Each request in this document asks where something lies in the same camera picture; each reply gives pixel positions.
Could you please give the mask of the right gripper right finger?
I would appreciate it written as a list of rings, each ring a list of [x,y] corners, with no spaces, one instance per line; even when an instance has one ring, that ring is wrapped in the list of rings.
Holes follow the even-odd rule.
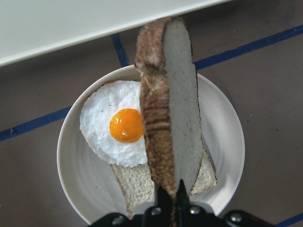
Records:
[[[270,223],[242,210],[231,210],[220,218],[206,208],[190,202],[184,185],[179,181],[176,193],[176,219],[179,227],[268,227]]]

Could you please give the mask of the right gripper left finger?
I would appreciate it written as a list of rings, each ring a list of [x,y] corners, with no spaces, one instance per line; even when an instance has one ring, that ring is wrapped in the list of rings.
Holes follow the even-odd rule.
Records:
[[[132,219],[121,213],[109,213],[90,224],[91,227],[169,227],[173,203],[167,192],[158,187],[155,190],[154,205],[143,214],[134,215]]]

